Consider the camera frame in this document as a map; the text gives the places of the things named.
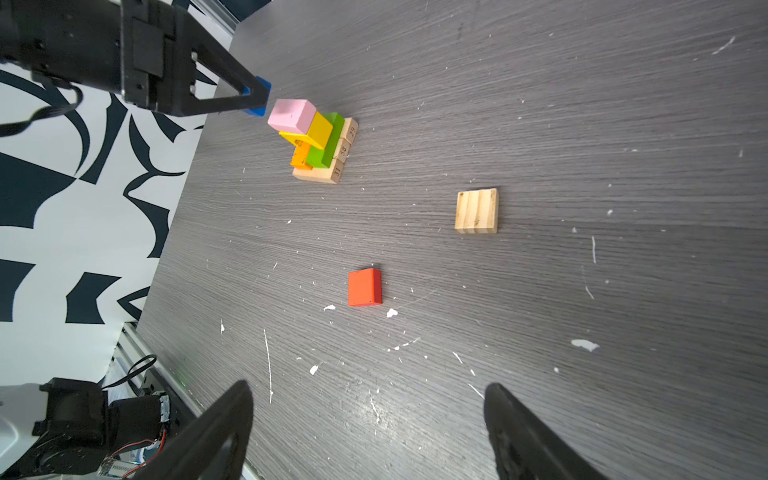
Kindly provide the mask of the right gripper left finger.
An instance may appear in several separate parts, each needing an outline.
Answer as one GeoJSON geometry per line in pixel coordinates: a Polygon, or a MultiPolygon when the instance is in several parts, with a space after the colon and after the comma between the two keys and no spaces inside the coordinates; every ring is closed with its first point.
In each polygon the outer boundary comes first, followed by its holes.
{"type": "Polygon", "coordinates": [[[253,425],[248,383],[235,382],[133,479],[239,479],[253,425]]]}

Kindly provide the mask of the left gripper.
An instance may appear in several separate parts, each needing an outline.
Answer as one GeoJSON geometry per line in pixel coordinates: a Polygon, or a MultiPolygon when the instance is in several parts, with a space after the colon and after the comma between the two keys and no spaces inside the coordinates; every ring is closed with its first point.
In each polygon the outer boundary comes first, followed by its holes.
{"type": "Polygon", "coordinates": [[[249,98],[243,95],[267,95],[267,86],[256,75],[207,30],[195,25],[195,19],[178,5],[163,1],[120,4],[121,94],[126,102],[184,117],[244,110],[249,98]],[[191,50],[196,63],[240,95],[196,98],[191,50]]]}

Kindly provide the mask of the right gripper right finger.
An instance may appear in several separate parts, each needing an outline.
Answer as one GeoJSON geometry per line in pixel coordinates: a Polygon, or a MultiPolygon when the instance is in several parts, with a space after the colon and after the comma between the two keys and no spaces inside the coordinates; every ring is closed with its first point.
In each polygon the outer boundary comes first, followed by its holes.
{"type": "Polygon", "coordinates": [[[606,480],[503,385],[486,387],[483,413],[501,479],[606,480]]]}

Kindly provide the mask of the blue cube wood block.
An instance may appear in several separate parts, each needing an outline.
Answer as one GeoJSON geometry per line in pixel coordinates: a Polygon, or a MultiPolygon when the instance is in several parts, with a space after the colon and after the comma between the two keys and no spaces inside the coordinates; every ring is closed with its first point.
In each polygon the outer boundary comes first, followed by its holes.
{"type": "Polygon", "coordinates": [[[263,117],[266,114],[271,83],[259,76],[256,76],[255,79],[259,84],[256,92],[253,92],[249,87],[243,88],[242,95],[249,98],[248,107],[243,112],[251,116],[263,117]]]}

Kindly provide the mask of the pink wood block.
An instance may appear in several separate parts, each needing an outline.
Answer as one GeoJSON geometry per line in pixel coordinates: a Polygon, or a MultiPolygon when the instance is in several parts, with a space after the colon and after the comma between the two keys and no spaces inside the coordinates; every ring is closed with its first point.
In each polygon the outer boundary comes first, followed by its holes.
{"type": "Polygon", "coordinates": [[[316,107],[309,100],[278,99],[267,123],[278,132],[305,135],[309,132],[316,113],[316,107]]]}

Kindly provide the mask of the yellow arch wood block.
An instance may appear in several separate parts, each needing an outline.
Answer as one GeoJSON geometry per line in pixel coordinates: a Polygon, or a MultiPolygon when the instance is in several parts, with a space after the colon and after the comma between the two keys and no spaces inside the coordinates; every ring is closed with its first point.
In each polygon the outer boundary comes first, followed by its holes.
{"type": "Polygon", "coordinates": [[[324,150],[327,147],[332,131],[333,124],[321,113],[316,112],[306,133],[279,131],[279,134],[295,146],[307,142],[311,147],[324,150]]]}

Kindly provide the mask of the orange wood block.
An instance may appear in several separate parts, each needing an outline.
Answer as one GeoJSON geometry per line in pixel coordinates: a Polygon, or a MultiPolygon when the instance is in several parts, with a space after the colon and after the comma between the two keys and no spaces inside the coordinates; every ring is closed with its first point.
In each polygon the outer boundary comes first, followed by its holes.
{"type": "Polygon", "coordinates": [[[312,170],[313,167],[307,163],[311,145],[303,142],[295,147],[290,165],[297,170],[312,170]]]}

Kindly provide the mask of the green wood block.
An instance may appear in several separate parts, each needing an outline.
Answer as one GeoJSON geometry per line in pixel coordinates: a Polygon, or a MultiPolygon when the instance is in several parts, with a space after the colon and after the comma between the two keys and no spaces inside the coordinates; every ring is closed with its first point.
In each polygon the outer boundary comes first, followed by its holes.
{"type": "Polygon", "coordinates": [[[337,112],[317,112],[308,131],[312,144],[306,164],[312,169],[329,168],[344,125],[343,117],[337,112]]]}

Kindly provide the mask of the red cube wood block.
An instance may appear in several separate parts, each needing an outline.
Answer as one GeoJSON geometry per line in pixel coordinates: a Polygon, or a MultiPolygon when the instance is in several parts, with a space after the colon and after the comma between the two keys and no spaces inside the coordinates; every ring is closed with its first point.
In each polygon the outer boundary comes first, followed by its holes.
{"type": "Polygon", "coordinates": [[[350,272],[348,274],[348,305],[366,307],[381,305],[382,275],[376,268],[350,272]]]}

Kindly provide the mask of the small ridged natural block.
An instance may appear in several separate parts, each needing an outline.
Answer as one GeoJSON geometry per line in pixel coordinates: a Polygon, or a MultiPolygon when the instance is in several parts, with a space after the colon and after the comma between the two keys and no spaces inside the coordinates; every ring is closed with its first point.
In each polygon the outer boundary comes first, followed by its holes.
{"type": "Polygon", "coordinates": [[[498,215],[496,188],[462,191],[457,194],[454,229],[461,234],[495,234],[498,215]]]}

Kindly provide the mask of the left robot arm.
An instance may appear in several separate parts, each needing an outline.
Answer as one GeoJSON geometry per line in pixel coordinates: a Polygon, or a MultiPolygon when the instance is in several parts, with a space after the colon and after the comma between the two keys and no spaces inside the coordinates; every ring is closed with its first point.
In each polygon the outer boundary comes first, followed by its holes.
{"type": "Polygon", "coordinates": [[[266,108],[270,86],[163,1],[4,1],[1,59],[175,117],[266,108]]]}

